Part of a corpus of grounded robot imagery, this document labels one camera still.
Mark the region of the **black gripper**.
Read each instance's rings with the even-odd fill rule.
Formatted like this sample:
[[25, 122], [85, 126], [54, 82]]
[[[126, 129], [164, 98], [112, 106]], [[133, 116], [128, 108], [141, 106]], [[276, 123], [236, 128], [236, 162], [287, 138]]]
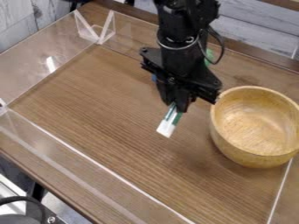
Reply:
[[172, 51], [141, 47], [141, 68], [156, 75], [156, 87], [162, 103], [173, 102], [176, 110], [185, 113], [197, 98], [215, 104], [220, 95], [221, 81], [204, 63], [197, 49]]

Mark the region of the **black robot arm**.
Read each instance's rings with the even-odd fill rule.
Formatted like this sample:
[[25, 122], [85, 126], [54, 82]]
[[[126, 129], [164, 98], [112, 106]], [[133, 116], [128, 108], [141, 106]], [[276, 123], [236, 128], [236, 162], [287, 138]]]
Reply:
[[220, 43], [223, 37], [211, 27], [220, 16], [219, 0], [153, 0], [157, 10], [157, 47], [142, 47], [141, 68], [156, 77], [156, 88], [166, 105], [184, 113], [192, 102], [201, 98], [215, 103], [221, 81], [208, 65], [208, 37]]

